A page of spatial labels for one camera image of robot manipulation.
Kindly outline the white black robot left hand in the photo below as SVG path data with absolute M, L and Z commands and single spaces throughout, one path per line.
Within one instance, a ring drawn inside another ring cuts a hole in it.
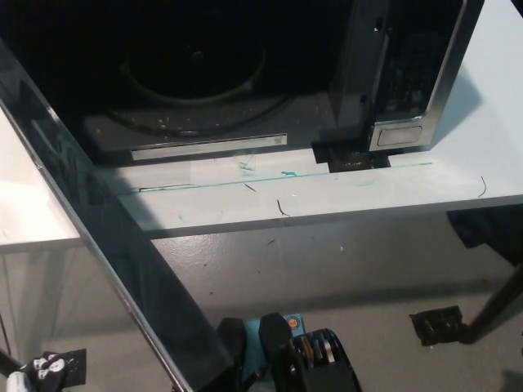
M 62 391 L 66 363 L 60 354 L 43 354 L 19 367 L 7 378 L 7 392 Z

